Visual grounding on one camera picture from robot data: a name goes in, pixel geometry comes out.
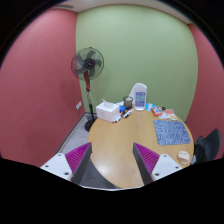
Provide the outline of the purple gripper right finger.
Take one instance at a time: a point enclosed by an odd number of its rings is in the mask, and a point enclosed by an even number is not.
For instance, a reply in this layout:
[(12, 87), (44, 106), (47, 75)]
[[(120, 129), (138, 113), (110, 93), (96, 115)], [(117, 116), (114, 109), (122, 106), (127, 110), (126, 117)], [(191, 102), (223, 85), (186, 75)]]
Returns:
[(168, 154), (159, 155), (138, 143), (133, 144), (133, 155), (145, 185), (182, 169)]

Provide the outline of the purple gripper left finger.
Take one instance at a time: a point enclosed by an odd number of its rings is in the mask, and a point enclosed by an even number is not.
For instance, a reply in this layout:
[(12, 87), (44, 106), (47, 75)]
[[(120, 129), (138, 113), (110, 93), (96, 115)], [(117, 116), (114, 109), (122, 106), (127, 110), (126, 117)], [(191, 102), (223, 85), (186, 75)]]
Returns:
[(79, 185), (91, 153), (92, 145), (88, 142), (66, 154), (55, 154), (41, 169)]

